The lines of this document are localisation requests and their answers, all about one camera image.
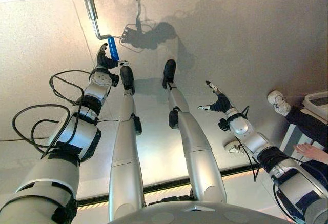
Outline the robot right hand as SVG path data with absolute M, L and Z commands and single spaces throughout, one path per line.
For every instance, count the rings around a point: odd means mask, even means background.
M 208 80 L 206 80 L 206 84 L 212 89 L 212 92 L 217 96 L 217 101 L 211 105 L 198 106 L 197 109 L 226 113 L 229 109 L 232 108 L 230 100 L 215 84 Z

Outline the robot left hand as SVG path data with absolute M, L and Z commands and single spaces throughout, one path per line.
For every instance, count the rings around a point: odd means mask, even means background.
M 97 67 L 102 67 L 105 69 L 114 69 L 116 67 L 123 67 L 123 66 L 129 66 L 130 63 L 128 61 L 125 60 L 118 60 L 115 61 L 109 57 L 106 56 L 106 52 L 105 50 L 107 49 L 108 44 L 104 43 L 100 46 L 97 54 L 96 54 L 96 61 Z

